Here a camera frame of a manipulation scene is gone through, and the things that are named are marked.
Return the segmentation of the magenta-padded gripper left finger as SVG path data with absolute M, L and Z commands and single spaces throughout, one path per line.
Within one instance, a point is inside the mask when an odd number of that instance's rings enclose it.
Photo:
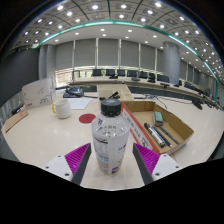
M 76 185 L 80 185 L 90 155 L 91 144 L 87 143 L 66 155 L 57 155 L 43 169 Z

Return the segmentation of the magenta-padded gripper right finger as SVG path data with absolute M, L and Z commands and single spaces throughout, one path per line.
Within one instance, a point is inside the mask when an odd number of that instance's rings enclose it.
M 133 144 L 133 155 L 145 185 L 182 169 L 168 154 L 158 155 L 137 143 Z

